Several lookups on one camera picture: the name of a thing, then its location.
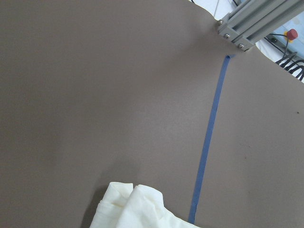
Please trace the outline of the cream long-sleeve shirt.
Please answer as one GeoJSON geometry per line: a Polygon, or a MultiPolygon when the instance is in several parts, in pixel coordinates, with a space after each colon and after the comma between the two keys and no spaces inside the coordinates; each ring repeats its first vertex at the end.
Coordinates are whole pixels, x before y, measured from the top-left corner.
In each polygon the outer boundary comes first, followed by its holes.
{"type": "Polygon", "coordinates": [[[163,194],[149,186],[110,182],[92,228],[194,228],[167,210],[163,194]]]}

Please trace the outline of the aluminium frame post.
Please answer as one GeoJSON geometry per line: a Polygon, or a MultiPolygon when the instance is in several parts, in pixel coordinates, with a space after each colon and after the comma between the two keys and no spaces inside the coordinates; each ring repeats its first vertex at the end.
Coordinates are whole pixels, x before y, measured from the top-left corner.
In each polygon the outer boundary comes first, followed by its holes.
{"type": "Polygon", "coordinates": [[[303,10],[302,0],[246,0],[218,21],[217,32],[247,51],[303,10]]]}

